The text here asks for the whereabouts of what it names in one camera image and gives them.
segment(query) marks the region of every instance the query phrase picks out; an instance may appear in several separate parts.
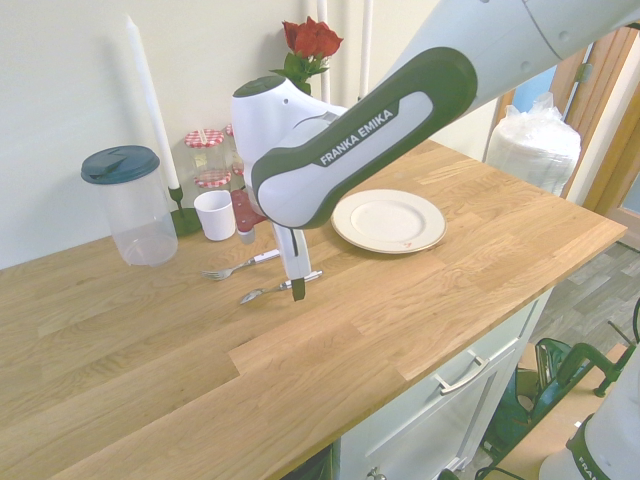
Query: cabinet drawer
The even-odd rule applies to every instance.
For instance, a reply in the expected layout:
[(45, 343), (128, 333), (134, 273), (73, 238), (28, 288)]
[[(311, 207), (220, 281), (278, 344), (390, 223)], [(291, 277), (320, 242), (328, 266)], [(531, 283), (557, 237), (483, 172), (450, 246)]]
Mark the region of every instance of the cabinet drawer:
[(467, 442), (495, 377), (504, 373), (514, 353), (513, 348), (503, 351), (467, 388), (438, 398), (431, 408), (369, 453), (367, 467), (378, 467), (389, 480), (426, 480), (444, 468), (458, 468), (466, 460)]
[(495, 359), (513, 346), (525, 331), (537, 300), (505, 320), (501, 325), (473, 343), (465, 351), (442, 365), (430, 376), (399, 395), (365, 421), (345, 434), (347, 444), (353, 440), (360, 449), (375, 450), (389, 438), (414, 421), (441, 398), (441, 384), (464, 382), (479, 374), (478, 357), (482, 361)]

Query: butcher block counter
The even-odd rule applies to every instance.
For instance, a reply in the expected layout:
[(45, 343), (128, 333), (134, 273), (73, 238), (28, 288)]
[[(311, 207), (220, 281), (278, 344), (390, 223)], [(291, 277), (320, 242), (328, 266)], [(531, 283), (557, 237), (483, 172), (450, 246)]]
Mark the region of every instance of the butcher block counter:
[(111, 238), (0, 271), (0, 478), (278, 479), (619, 239), (624, 227), (426, 142), (356, 191), (429, 199), (447, 232), (384, 255), (307, 233), (305, 300), (246, 305), (275, 248), (199, 232), (156, 267)]

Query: fork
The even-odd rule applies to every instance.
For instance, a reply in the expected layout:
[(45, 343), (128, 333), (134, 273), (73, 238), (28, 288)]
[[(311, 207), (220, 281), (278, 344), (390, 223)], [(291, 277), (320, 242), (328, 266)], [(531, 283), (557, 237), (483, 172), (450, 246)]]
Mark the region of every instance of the fork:
[(250, 265), (255, 265), (257, 263), (266, 262), (267, 260), (271, 260), (272, 258), (277, 258), (279, 256), (280, 256), (280, 252), (277, 249), (271, 250), (270, 252), (256, 255), (255, 257), (250, 258), (246, 262), (241, 263), (240, 265), (236, 265), (235, 267), (232, 267), (232, 268), (223, 268), (222, 270), (215, 270), (215, 271), (208, 271), (208, 272), (203, 271), (200, 273), (205, 278), (210, 278), (211, 280), (220, 281), (220, 280), (224, 280), (225, 278), (229, 278), (231, 274), (236, 270), (239, 270), (244, 267), (248, 267)]

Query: blue lid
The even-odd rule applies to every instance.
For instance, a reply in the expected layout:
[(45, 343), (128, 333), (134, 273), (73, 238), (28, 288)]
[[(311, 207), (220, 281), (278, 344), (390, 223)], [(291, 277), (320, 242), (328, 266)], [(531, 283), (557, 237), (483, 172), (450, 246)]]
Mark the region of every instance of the blue lid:
[(147, 147), (125, 145), (94, 153), (82, 162), (82, 179), (98, 185), (130, 182), (153, 172), (160, 159)]

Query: plastic bag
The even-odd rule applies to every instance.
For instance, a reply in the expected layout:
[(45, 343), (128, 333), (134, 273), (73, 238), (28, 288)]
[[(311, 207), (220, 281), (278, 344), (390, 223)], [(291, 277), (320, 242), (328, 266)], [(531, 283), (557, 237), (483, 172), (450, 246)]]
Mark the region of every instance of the plastic bag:
[(491, 134), (486, 163), (560, 195), (579, 157), (580, 134), (562, 121), (547, 92), (529, 112), (507, 107)]

